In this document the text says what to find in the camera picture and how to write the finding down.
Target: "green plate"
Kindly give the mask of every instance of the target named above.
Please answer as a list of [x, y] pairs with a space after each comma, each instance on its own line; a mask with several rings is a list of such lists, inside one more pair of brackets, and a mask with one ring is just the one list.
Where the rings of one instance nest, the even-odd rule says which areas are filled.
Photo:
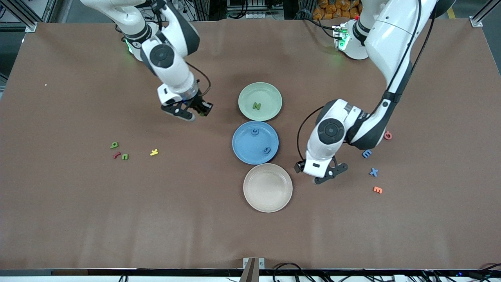
[[238, 97], [240, 111], [251, 120], [265, 121], [275, 117], [282, 108], [280, 91], [266, 82], [247, 85]]

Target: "cable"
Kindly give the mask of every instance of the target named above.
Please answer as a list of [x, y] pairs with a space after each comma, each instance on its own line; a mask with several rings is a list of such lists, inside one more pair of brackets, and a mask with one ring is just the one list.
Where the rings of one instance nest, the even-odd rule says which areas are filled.
[[390, 83], [388, 84], [388, 87], [386, 88], [386, 91], [389, 91], [391, 85], [393, 84], [393, 80], [395, 80], [395, 77], [397, 76], [398, 71], [400, 70], [400, 67], [402, 66], [404, 60], [405, 60], [405, 55], [407, 55], [407, 52], [409, 52], [410, 46], [412, 45], [412, 41], [414, 40], [414, 36], [416, 35], [417, 32], [417, 27], [419, 26], [419, 21], [421, 20], [421, 0], [417, 0], [418, 3], [418, 12], [417, 12], [417, 21], [416, 21], [416, 26], [414, 27], [414, 32], [412, 32], [412, 36], [410, 37], [409, 43], [407, 44], [407, 49], [405, 49], [404, 55], [402, 56], [402, 59], [400, 60], [400, 63], [398, 64], [398, 67], [393, 74], [393, 77], [390, 80]]
[[275, 21], [278, 21], [278, 19], [275, 18], [275, 15], [273, 15], [273, 13], [271, 11], [265, 12], [265, 14], [272, 16]]
[[157, 16], [158, 29], [161, 31], [163, 26], [162, 15], [160, 14], [160, 12], [155, 13], [155, 15]]
[[424, 272], [424, 270], [421, 270], [421, 273], [423, 273], [423, 277], [426, 280], [426, 282], [433, 282], [433, 281], [431, 281], [430, 277]]
[[205, 77], [205, 79], [207, 79], [207, 82], [209, 83], [209, 86], [207, 86], [207, 89], [200, 95], [200, 97], [204, 96], [207, 94], [207, 92], [209, 92], [210, 90], [210, 86], [211, 86], [211, 82], [210, 82], [210, 79], [209, 77], [204, 74], [201, 70], [199, 70], [198, 68], [196, 68], [195, 66], [193, 66], [192, 64], [186, 62], [188, 64], [188, 66], [192, 67], [193, 69], [195, 69], [197, 72], [199, 72], [201, 75], [203, 75]]
[[306, 118], [305, 120], [303, 120], [303, 122], [301, 123], [301, 126], [299, 126], [299, 130], [298, 130], [298, 135], [297, 135], [297, 138], [296, 138], [296, 145], [298, 146], [298, 153], [299, 153], [299, 157], [301, 157], [301, 160], [304, 160], [303, 159], [303, 155], [301, 154], [301, 150], [299, 150], [299, 134], [301, 133], [301, 128], [303, 128], [303, 125], [305, 124], [305, 122], [308, 120], [308, 118], [310, 118], [310, 116], [312, 116], [313, 114], [315, 114], [316, 112], [318, 112], [319, 110], [321, 110], [324, 106], [321, 106], [320, 108], [314, 110], [312, 113], [310, 113]]
[[339, 280], [339, 282], [343, 282], [344, 280], [346, 280], [346, 279], [348, 279], [348, 278], [350, 278], [350, 277], [351, 277], [351, 275], [346, 276], [346, 277], [344, 277], [343, 279]]
[[209, 14], [207, 14], [206, 12], [200, 10], [200, 9], [197, 9], [197, 7], [195, 7], [195, 4], [193, 4], [191, 1], [188, 1], [188, 0], [185, 0], [185, 2], [188, 2], [190, 4], [190, 6], [193, 7], [193, 9], [195, 9], [196, 11], [199, 11], [200, 13], [204, 13], [206, 14], [207, 16], [210, 16]]
[[275, 275], [277, 274], [277, 270], [278, 270], [279, 268], [283, 267], [283, 266], [286, 266], [286, 265], [293, 265], [293, 266], [295, 266], [297, 269], [299, 269], [299, 271], [301, 271], [301, 273], [302, 273], [302, 274], [303, 274], [303, 275], [304, 275], [304, 276], [305, 276], [305, 277], [306, 277], [309, 281], [311, 281], [311, 282], [315, 282], [315, 279], [313, 279], [313, 277], [311, 277], [310, 275], [306, 274], [306, 273], [304, 272], [304, 270], [302, 270], [302, 269], [299, 267], [299, 265], [297, 265], [297, 264], [295, 264], [295, 263], [293, 263], [293, 262], [283, 262], [283, 263], [279, 263], [279, 264], [275, 265], [275, 266], [274, 266], [274, 270], [273, 270], [273, 282], [277, 282], [277, 281], [275, 280]]
[[330, 35], [330, 34], [329, 34], [326, 30], [325, 30], [324, 26], [322, 26], [322, 25], [320, 24], [320, 20], [317, 20], [317, 21], [318, 21], [318, 23], [319, 23], [320, 27], [322, 28], [322, 30], [325, 32], [325, 34], [327, 34], [327, 36], [328, 36], [328, 37], [333, 38], [333, 39], [337, 39], [337, 40], [341, 40], [341, 39], [342, 39], [341, 37], [338, 37], [338, 36], [332, 36], [332, 35]]
[[191, 9], [188, 7], [187, 10], [188, 10], [188, 12], [189, 12], [189, 14], [191, 16], [191, 19], [192, 19], [191, 21], [192, 22], [196, 22], [195, 15], [193, 15], [193, 12], [191, 11]]
[[414, 72], [414, 69], [416, 68], [417, 62], [419, 61], [419, 58], [421, 57], [421, 54], [423, 53], [424, 47], [426, 46], [426, 43], [428, 43], [428, 38], [430, 38], [431, 29], [433, 29], [433, 23], [435, 22], [436, 13], [437, 13], [437, 7], [435, 6], [435, 8], [433, 8], [433, 18], [431, 19], [430, 28], [428, 29], [428, 33], [426, 34], [426, 38], [424, 39], [423, 46], [421, 46], [421, 50], [419, 50], [419, 54], [417, 55], [417, 58], [414, 61], [414, 65], [412, 66], [412, 69], [410, 70], [409, 77]]
[[450, 278], [449, 276], [445, 276], [445, 278], [447, 278], [450, 282], [457, 282], [456, 280]]
[[318, 24], [317, 24], [317, 22], [312, 21], [312, 20], [307, 19], [307, 18], [302, 18], [302, 19], [300, 19], [300, 20], [303, 20], [303, 21], [309, 21], [309, 22], [313, 23], [314, 25], [316, 25], [317, 27], [322, 28], [322, 29], [326, 29], [326, 30], [336, 30], [336, 28], [331, 28], [331, 27], [327, 27], [327, 26], [323, 26], [323, 25], [321, 25], [321, 24], [320, 24], [320, 20], [318, 20], [318, 21], [319, 21], [319, 23], [318, 23]]
[[365, 276], [365, 278], [369, 279], [370, 281], [389, 282], [389, 281], [385, 281], [382, 276], [380, 276], [381, 279], [378, 279], [374, 276]]
[[247, 14], [248, 7], [249, 7], [249, 2], [247, 0], [245, 0], [245, 2], [242, 3], [242, 10], [240, 11], [239, 15], [236, 17], [228, 15], [228, 17], [232, 18], [232, 19], [241, 19]]
[[[120, 30], [120, 28], [118, 27], [117, 24], [115, 24], [115, 31], [122, 33], [122, 31]], [[120, 38], [120, 41], [125, 42], [125, 36], [122, 36], [122, 38]]]
[[493, 268], [498, 267], [498, 266], [501, 266], [501, 263], [496, 263], [494, 265], [491, 265], [489, 267], [486, 267], [486, 268], [480, 269], [480, 270], [489, 270], [489, 269], [493, 269]]
[[432, 273], [433, 273], [433, 276], [435, 276], [435, 282], [442, 282], [440, 277], [438, 277], [437, 273], [435, 273], [434, 271]]
[[127, 274], [122, 274], [122, 276], [120, 276], [120, 279], [118, 279], [118, 282], [122, 282], [122, 279], [125, 277], [124, 281], [123, 282], [128, 282], [129, 281], [129, 276]]

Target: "brown tablecloth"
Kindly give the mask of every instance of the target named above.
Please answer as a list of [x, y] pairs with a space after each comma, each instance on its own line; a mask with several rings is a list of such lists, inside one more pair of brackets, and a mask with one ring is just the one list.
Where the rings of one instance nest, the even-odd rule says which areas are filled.
[[[195, 26], [200, 48], [186, 60], [211, 78], [205, 98], [214, 108], [194, 123], [160, 110], [159, 80], [112, 24], [39, 24], [27, 34], [0, 102], [0, 267], [231, 268], [261, 256], [268, 267], [477, 268], [501, 260], [501, 79], [482, 29], [437, 20], [388, 125], [393, 139], [368, 159], [342, 147], [337, 159], [349, 170], [316, 186], [293, 169], [301, 121], [336, 98], [372, 111], [382, 74], [370, 60], [337, 53], [310, 23]], [[256, 81], [284, 100], [269, 121], [280, 138], [271, 162], [291, 175], [294, 193], [273, 214], [245, 201], [252, 166], [231, 149], [247, 121], [238, 94]], [[112, 158], [112, 142], [129, 160]], [[151, 157], [153, 149], [160, 153]]]

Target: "beige plate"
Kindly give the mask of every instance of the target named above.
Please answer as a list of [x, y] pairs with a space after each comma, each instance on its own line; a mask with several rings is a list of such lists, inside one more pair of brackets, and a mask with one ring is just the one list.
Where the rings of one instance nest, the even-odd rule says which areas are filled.
[[252, 168], [243, 181], [247, 202], [261, 212], [276, 212], [292, 197], [292, 180], [287, 172], [274, 164]]

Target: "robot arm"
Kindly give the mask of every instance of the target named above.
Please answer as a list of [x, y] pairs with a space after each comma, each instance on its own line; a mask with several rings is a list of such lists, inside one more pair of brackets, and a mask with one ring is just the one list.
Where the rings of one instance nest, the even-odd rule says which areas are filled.
[[202, 99], [198, 82], [183, 59], [198, 49], [198, 32], [179, 14], [172, 2], [155, 0], [152, 8], [165, 16], [169, 26], [143, 42], [141, 58], [163, 82], [157, 89], [162, 110], [188, 121], [195, 119], [188, 108], [195, 109], [201, 116], [208, 115], [212, 104]]
[[162, 14], [169, 22], [161, 30], [154, 23], [146, 23], [135, 7], [146, 0], [81, 2], [112, 19], [125, 36], [131, 53], [162, 81], [157, 94], [163, 111], [188, 121], [195, 119], [189, 108], [195, 109], [201, 116], [209, 114], [212, 104], [202, 99], [198, 81], [184, 61], [185, 56], [198, 49], [200, 37], [170, 0], [153, 0], [151, 4], [153, 12]]
[[141, 12], [135, 7], [146, 0], [80, 0], [85, 6], [93, 8], [109, 17], [124, 35], [130, 52], [137, 60], [140, 57], [141, 44], [151, 38], [158, 30], [154, 23], [147, 23]]
[[435, 4], [436, 0], [390, 0], [386, 4], [365, 40], [369, 58], [386, 79], [386, 91], [371, 114], [341, 99], [327, 103], [308, 140], [306, 160], [296, 164], [297, 172], [315, 176], [320, 184], [347, 170], [346, 164], [329, 165], [343, 142], [361, 150], [381, 142], [410, 77], [410, 49]]

